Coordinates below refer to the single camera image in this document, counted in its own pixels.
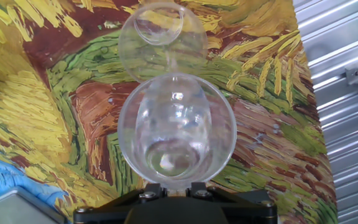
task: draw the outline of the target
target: silver metal panel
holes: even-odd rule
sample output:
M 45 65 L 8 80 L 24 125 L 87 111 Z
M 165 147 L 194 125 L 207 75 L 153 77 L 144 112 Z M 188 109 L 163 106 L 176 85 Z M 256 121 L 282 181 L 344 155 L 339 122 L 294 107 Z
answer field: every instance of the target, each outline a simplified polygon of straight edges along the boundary
M 337 193 L 339 222 L 358 224 L 358 0 L 294 0 Z
M 0 196 L 0 223 L 63 224 L 64 217 L 21 187 Z

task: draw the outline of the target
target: black base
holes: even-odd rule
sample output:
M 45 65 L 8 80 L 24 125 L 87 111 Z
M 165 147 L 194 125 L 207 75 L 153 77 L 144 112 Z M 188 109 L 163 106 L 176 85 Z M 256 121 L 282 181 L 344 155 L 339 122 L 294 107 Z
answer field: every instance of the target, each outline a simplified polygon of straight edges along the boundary
M 264 190 L 234 195 L 197 182 L 186 197 L 167 197 L 160 184 L 147 184 L 99 208 L 77 209 L 74 223 L 277 224 L 277 207 Z

